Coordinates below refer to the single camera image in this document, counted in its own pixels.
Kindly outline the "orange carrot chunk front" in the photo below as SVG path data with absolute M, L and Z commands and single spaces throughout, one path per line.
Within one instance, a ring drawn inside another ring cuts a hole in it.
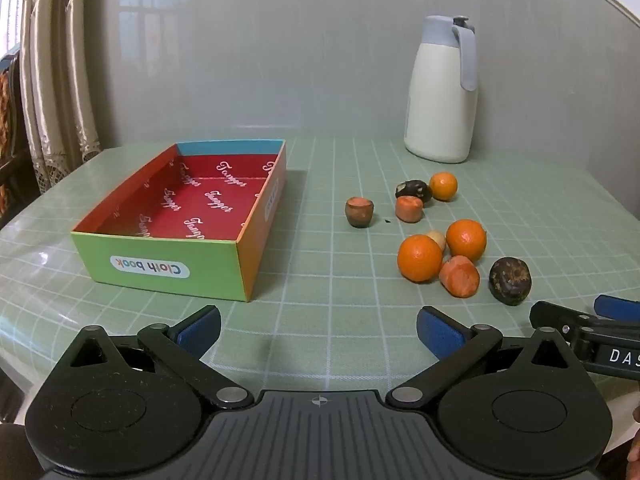
M 480 287 L 480 272 L 465 256 L 449 258 L 442 265 L 438 277 L 446 291 L 458 298 L 469 298 Z

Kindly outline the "orange carrot chunk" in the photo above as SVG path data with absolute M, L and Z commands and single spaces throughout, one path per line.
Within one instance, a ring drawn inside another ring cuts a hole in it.
M 395 214 L 402 222 L 416 223 L 423 217 L 424 203 L 419 197 L 405 195 L 396 198 Z
M 442 265 L 438 277 L 446 291 L 458 298 L 469 298 L 480 287 L 480 272 L 465 256 L 449 258 Z

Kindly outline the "large orange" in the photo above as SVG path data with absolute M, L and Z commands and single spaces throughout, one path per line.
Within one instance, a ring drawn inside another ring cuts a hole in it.
M 472 262 L 477 262 L 484 255 L 487 234 L 480 222 L 460 219 L 448 226 L 446 243 L 451 255 L 465 256 Z
M 398 248 L 397 266 L 400 274 L 409 281 L 431 281 L 442 266 L 442 250 L 427 235 L 408 236 Z

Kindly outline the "dark round fruit front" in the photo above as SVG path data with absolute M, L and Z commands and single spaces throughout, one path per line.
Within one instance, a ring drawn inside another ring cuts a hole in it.
M 489 270 L 488 288 L 498 301 L 507 306 L 518 306 L 532 289 L 528 265 L 519 258 L 499 258 Z

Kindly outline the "small beige potato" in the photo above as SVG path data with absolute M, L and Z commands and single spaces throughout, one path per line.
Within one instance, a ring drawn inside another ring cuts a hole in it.
M 431 230 L 430 232 L 427 232 L 426 235 L 431 240 L 434 240 L 434 242 L 438 245 L 441 252 L 446 252 L 446 247 L 447 247 L 446 237 L 444 234 L 442 234 L 442 232 L 439 232 L 437 230 Z

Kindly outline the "colourful cardboard box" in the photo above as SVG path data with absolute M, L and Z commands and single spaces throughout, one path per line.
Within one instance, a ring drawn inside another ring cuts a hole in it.
M 282 140 L 172 144 L 79 221 L 93 281 L 247 301 L 286 180 Z

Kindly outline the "green checked tablecloth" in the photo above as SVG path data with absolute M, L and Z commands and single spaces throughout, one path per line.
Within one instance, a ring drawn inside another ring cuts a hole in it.
M 1 362 L 26 390 L 40 385 L 85 325 L 133 334 L 171 324 L 196 297 L 103 285 L 87 274 L 70 232 L 104 195 L 162 150 L 111 148 L 38 198 L 1 232 Z M 507 335 L 529 330 L 528 305 L 500 304 L 486 287 L 471 298 L 405 280 L 396 252 L 408 235 L 473 219 L 488 236 L 480 272 L 503 256 L 533 275 L 530 301 L 589 310 L 601 294 L 639 296 L 639 223 L 585 171 L 527 156 L 482 153 L 454 167 L 448 203 L 417 224 L 394 214 L 394 188 L 427 179 L 432 162 L 397 141 L 300 138 L 249 302 L 218 302 L 224 328 L 206 362 L 246 388 L 386 391 L 432 362 L 416 340 L 426 304 L 463 324 Z M 367 228 L 345 216 L 349 197 L 374 203 Z

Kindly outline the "orange carrot chunk middle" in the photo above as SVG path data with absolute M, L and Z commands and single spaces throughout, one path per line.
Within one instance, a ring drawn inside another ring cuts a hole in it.
M 419 197 L 405 195 L 396 198 L 395 214 L 402 222 L 416 223 L 423 217 L 424 203 Z

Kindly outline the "small orange near jug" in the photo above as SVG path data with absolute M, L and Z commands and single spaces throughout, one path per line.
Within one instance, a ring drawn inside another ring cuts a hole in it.
M 433 174 L 428 185 L 432 190 L 434 199 L 441 202 L 448 202 L 458 192 L 458 180 L 450 172 L 443 171 Z

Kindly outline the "dark fruit near jug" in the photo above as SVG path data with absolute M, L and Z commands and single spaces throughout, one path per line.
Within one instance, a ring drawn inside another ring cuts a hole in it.
M 433 197 L 433 192 L 426 182 L 420 179 L 411 179 L 396 185 L 395 197 L 399 198 L 401 196 L 413 196 L 426 204 Z

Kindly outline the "brown-orange carrot chunk left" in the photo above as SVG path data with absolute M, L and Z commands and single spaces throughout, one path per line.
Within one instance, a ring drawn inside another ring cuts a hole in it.
M 371 223 L 373 213 L 374 203 L 368 198 L 354 196 L 346 200 L 345 216 L 348 223 L 354 228 L 367 228 Z

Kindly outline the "wooden sofa with cushion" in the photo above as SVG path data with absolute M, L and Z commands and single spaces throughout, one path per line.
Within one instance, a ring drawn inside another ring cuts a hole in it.
M 21 97 L 20 52 L 1 60 L 1 226 L 38 195 Z

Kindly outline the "white thermos jug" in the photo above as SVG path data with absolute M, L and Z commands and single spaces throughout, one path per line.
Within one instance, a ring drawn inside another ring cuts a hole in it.
M 474 26 L 462 15 L 427 15 L 409 84 L 407 150 L 434 162 L 464 162 L 473 139 L 477 95 Z

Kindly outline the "beige curtain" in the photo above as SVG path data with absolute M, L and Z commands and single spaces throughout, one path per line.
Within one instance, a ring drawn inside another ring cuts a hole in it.
M 40 192 L 101 151 L 85 39 L 85 0 L 1 0 L 1 55 Z

